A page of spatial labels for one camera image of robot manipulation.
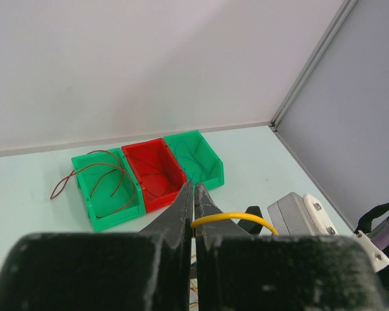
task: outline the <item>gray wall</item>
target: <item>gray wall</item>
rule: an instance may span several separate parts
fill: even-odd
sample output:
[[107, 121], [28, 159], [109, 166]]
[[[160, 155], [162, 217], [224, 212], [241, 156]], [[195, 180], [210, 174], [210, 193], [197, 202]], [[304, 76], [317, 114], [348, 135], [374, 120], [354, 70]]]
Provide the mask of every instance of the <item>gray wall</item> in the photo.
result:
[[278, 130], [351, 224], [389, 202], [389, 0], [359, 1]]

